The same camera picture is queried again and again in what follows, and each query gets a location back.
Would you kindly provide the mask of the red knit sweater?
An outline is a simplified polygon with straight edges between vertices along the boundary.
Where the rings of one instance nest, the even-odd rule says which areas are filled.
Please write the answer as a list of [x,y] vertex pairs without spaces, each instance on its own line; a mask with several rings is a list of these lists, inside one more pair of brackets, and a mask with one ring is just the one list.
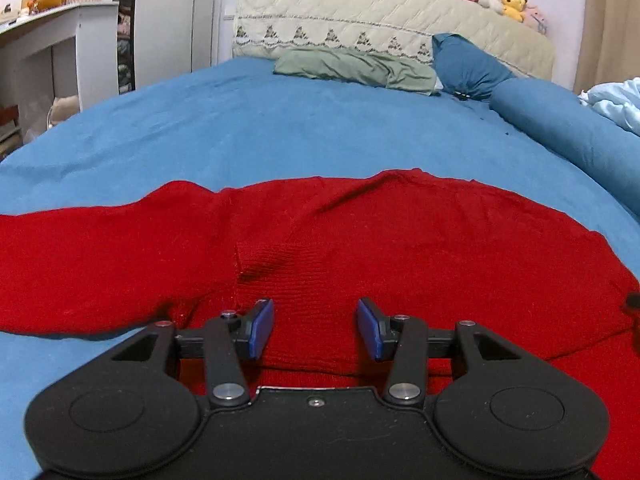
[[605,479],[639,474],[639,358],[623,311],[638,288],[567,214],[419,170],[219,192],[170,182],[127,205],[1,219],[4,334],[200,327],[269,297],[276,324],[250,382],[356,386],[383,379],[357,334],[361,297],[435,327],[472,320],[603,399]]

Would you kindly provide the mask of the blue rolled duvet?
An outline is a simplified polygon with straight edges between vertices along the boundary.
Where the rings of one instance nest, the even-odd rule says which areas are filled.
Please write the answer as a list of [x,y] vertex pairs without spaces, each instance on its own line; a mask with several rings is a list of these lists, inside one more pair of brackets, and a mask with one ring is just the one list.
[[513,78],[495,88],[490,107],[530,138],[564,157],[639,213],[639,137],[579,103],[551,81]]

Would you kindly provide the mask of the light blue blanket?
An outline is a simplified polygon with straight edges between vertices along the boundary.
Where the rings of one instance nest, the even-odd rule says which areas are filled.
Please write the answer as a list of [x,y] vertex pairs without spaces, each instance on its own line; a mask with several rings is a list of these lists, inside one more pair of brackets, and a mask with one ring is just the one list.
[[583,106],[640,136],[640,78],[597,84],[579,95]]

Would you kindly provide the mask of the blue bed sheet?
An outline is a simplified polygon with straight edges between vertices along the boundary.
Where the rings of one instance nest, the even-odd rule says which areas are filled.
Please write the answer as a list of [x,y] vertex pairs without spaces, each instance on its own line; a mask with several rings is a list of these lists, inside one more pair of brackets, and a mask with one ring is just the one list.
[[487,103],[280,77],[259,58],[119,96],[40,136],[2,162],[1,209],[126,204],[172,180],[216,191],[410,168],[559,209],[638,269],[638,218]]

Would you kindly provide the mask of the beige curtain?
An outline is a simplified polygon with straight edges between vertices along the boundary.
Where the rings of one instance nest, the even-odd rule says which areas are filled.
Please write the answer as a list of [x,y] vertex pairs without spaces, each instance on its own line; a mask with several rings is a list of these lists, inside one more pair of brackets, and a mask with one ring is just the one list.
[[639,0],[586,0],[574,90],[639,75]]

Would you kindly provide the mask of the green pillow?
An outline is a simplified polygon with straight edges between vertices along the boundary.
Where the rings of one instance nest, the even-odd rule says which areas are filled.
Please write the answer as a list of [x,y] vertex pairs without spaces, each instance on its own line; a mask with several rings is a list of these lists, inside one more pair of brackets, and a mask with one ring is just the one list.
[[274,63],[273,73],[426,94],[444,88],[431,64],[380,52],[346,48],[295,48]]

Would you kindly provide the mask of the dark blue pillow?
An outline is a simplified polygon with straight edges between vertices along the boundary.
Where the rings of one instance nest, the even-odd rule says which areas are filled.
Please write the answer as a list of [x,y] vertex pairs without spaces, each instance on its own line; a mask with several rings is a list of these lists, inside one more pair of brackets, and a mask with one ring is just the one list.
[[456,34],[432,37],[433,64],[444,90],[454,96],[486,101],[503,81],[515,78],[506,66]]

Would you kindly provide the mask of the beige bag on floor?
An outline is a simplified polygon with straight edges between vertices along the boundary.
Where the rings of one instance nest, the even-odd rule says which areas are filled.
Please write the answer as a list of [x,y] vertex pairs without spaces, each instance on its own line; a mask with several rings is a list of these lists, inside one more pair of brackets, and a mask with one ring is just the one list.
[[47,129],[66,122],[68,118],[80,112],[78,96],[64,96],[64,98],[55,98],[48,111],[46,118]]

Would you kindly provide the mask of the light pink plush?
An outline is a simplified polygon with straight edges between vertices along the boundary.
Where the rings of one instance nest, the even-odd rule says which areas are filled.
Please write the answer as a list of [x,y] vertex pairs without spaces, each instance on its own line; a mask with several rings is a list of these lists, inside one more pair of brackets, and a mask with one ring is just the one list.
[[538,6],[528,4],[525,7],[523,24],[533,29],[535,32],[539,32],[541,35],[547,35],[547,21],[544,14],[540,12]]

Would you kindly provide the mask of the yellow pikachu plush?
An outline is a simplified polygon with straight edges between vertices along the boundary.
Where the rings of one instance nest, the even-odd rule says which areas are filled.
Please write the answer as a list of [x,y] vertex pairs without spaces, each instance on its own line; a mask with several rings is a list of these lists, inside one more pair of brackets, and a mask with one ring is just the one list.
[[527,0],[501,0],[503,14],[519,23],[524,22]]

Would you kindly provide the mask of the cream quilted headboard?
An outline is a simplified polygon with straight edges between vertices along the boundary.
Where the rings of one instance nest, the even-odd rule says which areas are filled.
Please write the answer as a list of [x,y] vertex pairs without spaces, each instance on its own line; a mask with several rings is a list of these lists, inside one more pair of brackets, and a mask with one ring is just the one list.
[[233,56],[270,60],[322,47],[428,63],[433,36],[457,34],[519,77],[549,80],[555,61],[545,36],[469,0],[239,0],[233,31]]

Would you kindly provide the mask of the grey white wardrobe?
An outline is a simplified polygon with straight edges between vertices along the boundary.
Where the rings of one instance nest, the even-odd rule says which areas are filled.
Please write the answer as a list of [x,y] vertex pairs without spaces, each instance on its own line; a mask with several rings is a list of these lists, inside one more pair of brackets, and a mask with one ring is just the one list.
[[114,0],[118,90],[127,93],[215,63],[216,0]]

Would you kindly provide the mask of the white desk shelf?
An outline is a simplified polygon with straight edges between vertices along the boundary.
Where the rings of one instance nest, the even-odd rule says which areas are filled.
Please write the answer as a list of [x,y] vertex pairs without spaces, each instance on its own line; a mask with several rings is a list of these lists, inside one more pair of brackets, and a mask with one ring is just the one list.
[[118,95],[114,2],[75,3],[1,29],[1,104],[18,110],[21,142],[46,131],[56,98],[81,110]]

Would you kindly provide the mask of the orange plush on desk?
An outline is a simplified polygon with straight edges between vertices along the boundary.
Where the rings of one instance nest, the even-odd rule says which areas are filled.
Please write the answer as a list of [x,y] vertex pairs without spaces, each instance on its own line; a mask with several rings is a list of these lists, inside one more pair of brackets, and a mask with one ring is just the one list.
[[65,0],[29,0],[28,8],[31,14],[41,13],[62,6]]

